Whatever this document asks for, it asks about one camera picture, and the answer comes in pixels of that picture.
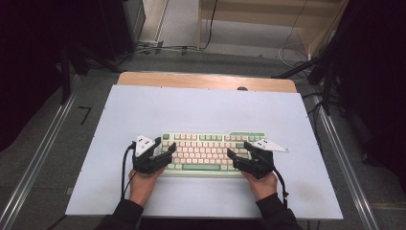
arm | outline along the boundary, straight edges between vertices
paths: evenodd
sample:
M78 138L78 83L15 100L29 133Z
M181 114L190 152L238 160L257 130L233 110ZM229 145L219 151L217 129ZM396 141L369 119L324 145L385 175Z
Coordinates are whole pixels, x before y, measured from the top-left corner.
M163 171L164 168L154 174L145 175L132 170L128 175L132 178L129 199L122 199L113 215L106 215L95 230L134 229L152 194L155 182Z
M263 229L302 229L296 222L293 212L290 209L285 209L278 199L278 178L273 173L269 173L262 179L256 179L247 172L241 173L250 183L251 191L257 200L262 215L260 225Z

black cable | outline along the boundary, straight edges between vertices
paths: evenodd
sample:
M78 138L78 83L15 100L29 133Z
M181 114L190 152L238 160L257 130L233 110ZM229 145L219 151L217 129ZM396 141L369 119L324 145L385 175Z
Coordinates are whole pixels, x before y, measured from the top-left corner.
M114 64L114 66L118 67L119 65L123 64L123 62L125 62L128 59L128 57L130 57L131 55L132 54L125 56L119 63Z
M305 63L305 61L303 61L303 60L302 60L302 61L298 61L298 62L296 62L296 63L293 64L293 67L296 68L296 67L297 67L296 65L302 64L302 63ZM304 74L304 77L303 77L303 76L300 76L299 73L297 73L296 75L299 76L299 78L301 78L301 79L304 79L304 78L307 78L307 77L308 77L308 74L305 72L305 70L303 70L302 73Z
M282 196L283 196L283 206L287 209L287 196L289 196L289 193L286 192L286 187L284 185L284 180L283 177L281 176L281 174L278 172L277 168L275 167L275 165L271 165L271 163L269 163L267 160L265 160L265 158L263 158L262 156L256 154L255 152L251 152L251 154L254 154L257 158L261 159L263 162L265 162L269 167L271 167L273 169L273 171L277 174L278 179L280 180L281 184L282 184Z
M302 99L308 98L310 96L322 96L322 95L323 95L323 93L311 93L311 94L302 96Z
M47 230L53 230L58 224L60 224L61 221L63 221L66 217L66 215L63 215L60 217L51 227L49 227Z
M319 143L319 150L323 156L323 149L322 149L322 142L320 140L319 131L317 130L317 120L319 119L320 108L322 107L322 103L319 103L317 106L316 111L313 113L313 124L314 124L314 134L316 136L317 142Z
M312 113L314 110L316 110L316 108L319 107L320 105L322 105L321 102L316 103L316 105L314 105L314 108L312 108L310 111L307 112L307 115L310 114L310 113Z
M197 47L195 46L163 46L163 47L147 47L143 49L138 49L134 52L134 54L139 54L143 52L148 52L148 51L153 51L153 50L193 50L193 51L199 51L197 50Z
M125 189L124 189L124 194L125 194L125 192L126 192L126 190L128 188L129 183L131 182L132 178L134 178L135 174L137 174L137 171L131 176L131 178L129 178L128 183L127 183L127 185L125 186Z
M212 20L210 22L209 40L207 41L206 46L203 48L203 50L205 50L209 46L210 40L212 39L212 27L213 27L214 13L215 13L215 8L216 7L217 7L217 0L215 0L215 3L214 3L213 13L212 13Z
M124 193L124 175L125 175L125 162L126 162L126 157L128 155L128 152L130 150L134 150L136 143L132 142L132 144L126 149L124 153L124 158L123 158L123 170L122 170L122 195L121 199L124 199L125 193Z

white table surface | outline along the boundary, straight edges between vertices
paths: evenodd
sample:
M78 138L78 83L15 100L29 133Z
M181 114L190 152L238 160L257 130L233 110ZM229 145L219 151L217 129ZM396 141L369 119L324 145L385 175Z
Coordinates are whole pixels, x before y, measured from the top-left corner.
M300 94L128 85L111 89L66 215L113 213L124 151L137 134L154 139L164 131L242 130L265 131L289 148L289 153L274 152L274 161L298 219L343 218ZM280 183L278 192L282 198ZM255 219L260 213L244 178L161 176L143 216Z

gray carpet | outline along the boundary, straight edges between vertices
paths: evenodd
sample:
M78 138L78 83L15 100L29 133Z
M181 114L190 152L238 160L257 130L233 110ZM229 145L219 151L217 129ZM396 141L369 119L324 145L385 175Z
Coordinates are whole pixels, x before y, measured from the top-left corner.
M183 73L215 73L240 75L248 77L271 77L287 70L277 59L261 57L239 57L214 54L161 51L137 54L128 58L120 68L128 71L163 71ZM81 77L78 94L51 151L21 208L13 229L46 229L65 213L70 196L65 194L67 188L75 186L86 152L90 146L111 85L117 82L119 74L106 69L91 70L87 77ZM310 93L306 80L293 77L298 91ZM0 153L0 207L4 208L12 189L18 183L22 173L28 167L42 137L53 120L58 109L60 91L57 91L27 124L18 139ZM304 99L307 110L314 106L311 98ZM80 106L92 107L89 116L83 122L86 110ZM396 177L385 168L364 165L361 162L362 150L345 118L339 116L336 107L331 107L332 118L349 154L364 192L371 204L405 202L406 195L400 190ZM363 229L361 219L355 208L347 183L333 153L325 129L317 123L322 142L323 155L330 175L331 183L336 190L343 220L322 221L320 229ZM406 210L381 208L375 205L375 213L381 229L404 229L406 227ZM92 229L100 217L67 217L55 229ZM182 226L182 220L146 219L142 229L159 229L157 225L171 227ZM208 228L224 228L230 222L209 221ZM239 224L240 228L252 226L251 223ZM300 221L307 227L307 222ZM317 222L310 222L316 229Z

hand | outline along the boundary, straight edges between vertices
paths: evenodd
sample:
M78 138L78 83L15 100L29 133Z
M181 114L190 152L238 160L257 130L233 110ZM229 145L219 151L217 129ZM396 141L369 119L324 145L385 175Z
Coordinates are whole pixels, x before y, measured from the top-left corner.
M129 200L144 207L152 194L156 180L164 169L165 167L153 174L142 174L131 170L128 177L130 179L134 177L130 182Z
M278 178L271 172L262 179L256 179L253 175L247 172L241 172L248 180L256 200L263 199L274 194L277 191Z

